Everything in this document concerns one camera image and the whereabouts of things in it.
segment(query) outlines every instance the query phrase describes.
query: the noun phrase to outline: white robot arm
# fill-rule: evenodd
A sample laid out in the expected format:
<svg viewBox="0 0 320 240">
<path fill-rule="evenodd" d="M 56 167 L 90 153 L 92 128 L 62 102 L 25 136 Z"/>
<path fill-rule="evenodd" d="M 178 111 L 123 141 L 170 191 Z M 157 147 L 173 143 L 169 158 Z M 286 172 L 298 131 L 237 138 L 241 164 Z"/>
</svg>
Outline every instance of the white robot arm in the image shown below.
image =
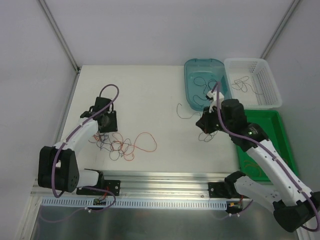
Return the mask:
<svg viewBox="0 0 320 240">
<path fill-rule="evenodd" d="M 288 232 L 299 227 L 307 229 L 303 224 L 313 217 L 319 222 L 320 192 L 313 192 L 291 171 L 258 124 L 247 122 L 244 107 L 237 99 L 222 101 L 219 88 L 220 83 L 217 83 L 208 92 L 207 99 L 211 100 L 211 105 L 204 108 L 196 125 L 206 134 L 215 131 L 229 134 L 233 143 L 257 162 L 277 189 L 270 190 L 237 171 L 225 178 L 228 196 L 238 193 L 253 199 L 272 212 Z"/>
<path fill-rule="evenodd" d="M 101 97 L 102 91 L 109 86 L 117 89 L 113 100 Z M 95 100 L 94 106 L 80 116 L 77 126 L 67 137 L 54 146 L 44 146 L 40 151 L 38 185 L 52 189 L 59 198 L 64 192 L 73 192 L 76 188 L 95 186 L 104 189 L 103 173 L 93 169 L 78 169 L 77 155 L 83 146 L 97 132 L 117 132 L 117 113 L 114 100 L 119 95 L 119 88 L 114 84 L 105 86 Z"/>
</svg>

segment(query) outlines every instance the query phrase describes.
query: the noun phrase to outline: green tray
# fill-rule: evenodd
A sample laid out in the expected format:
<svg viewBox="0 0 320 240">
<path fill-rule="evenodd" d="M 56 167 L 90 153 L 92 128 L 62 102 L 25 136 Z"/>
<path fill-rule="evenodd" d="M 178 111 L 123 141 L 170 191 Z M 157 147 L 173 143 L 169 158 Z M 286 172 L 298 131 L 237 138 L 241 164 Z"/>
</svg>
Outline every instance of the green tray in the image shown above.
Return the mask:
<svg viewBox="0 0 320 240">
<path fill-rule="evenodd" d="M 259 124 L 273 143 L 273 146 L 290 169 L 298 175 L 298 170 L 292 155 L 287 135 L 281 117 L 273 110 L 245 110 L 250 123 Z M 264 171 L 240 147 L 236 147 L 240 169 L 254 181 L 270 182 Z"/>
</svg>

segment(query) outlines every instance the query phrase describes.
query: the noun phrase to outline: blue plastic bin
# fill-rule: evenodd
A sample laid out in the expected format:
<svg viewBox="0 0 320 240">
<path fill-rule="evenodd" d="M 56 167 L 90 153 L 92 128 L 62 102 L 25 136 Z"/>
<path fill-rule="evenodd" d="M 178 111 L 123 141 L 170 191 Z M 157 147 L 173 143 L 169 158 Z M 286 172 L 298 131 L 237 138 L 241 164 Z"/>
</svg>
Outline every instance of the blue plastic bin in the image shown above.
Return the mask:
<svg viewBox="0 0 320 240">
<path fill-rule="evenodd" d="M 210 106 L 206 95 L 215 83 L 221 82 L 224 99 L 230 99 L 231 93 L 227 83 L 225 65 L 217 59 L 190 59 L 184 64 L 184 83 L 186 99 L 190 107 L 202 112 Z"/>
</svg>

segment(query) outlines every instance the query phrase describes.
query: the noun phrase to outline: white table surface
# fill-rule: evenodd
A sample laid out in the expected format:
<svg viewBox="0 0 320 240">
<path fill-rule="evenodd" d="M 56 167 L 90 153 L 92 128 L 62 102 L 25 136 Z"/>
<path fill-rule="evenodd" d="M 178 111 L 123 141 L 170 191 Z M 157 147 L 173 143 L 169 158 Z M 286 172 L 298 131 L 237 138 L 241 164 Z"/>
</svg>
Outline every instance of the white table surface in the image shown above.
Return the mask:
<svg viewBox="0 0 320 240">
<path fill-rule="evenodd" d="M 136 149 L 133 161 L 123 157 L 112 161 L 108 151 L 88 142 L 77 156 L 79 169 L 175 173 L 232 173 L 239 169 L 236 147 L 227 134 L 219 132 L 210 142 L 199 141 L 201 130 L 195 125 L 199 117 L 177 116 L 178 103 L 182 104 L 182 117 L 194 113 L 186 100 L 183 66 L 84 65 L 62 138 L 94 105 L 101 88 L 111 83 L 120 89 L 114 103 L 118 131 L 132 142 L 139 133 L 149 132 L 157 149 L 151 153 Z M 115 88 L 110 87 L 102 97 L 113 98 L 115 94 Z M 149 150 L 155 147 L 147 135 L 136 145 Z"/>
</svg>

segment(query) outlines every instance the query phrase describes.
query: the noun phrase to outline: white basket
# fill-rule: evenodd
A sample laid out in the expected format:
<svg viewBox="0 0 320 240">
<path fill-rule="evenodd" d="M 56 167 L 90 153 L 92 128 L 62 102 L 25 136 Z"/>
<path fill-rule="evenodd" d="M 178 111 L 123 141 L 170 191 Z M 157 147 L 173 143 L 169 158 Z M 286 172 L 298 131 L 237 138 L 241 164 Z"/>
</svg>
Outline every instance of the white basket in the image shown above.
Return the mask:
<svg viewBox="0 0 320 240">
<path fill-rule="evenodd" d="M 282 105 L 275 78 L 266 60 L 227 58 L 225 72 L 233 99 L 245 109 L 271 109 Z"/>
</svg>

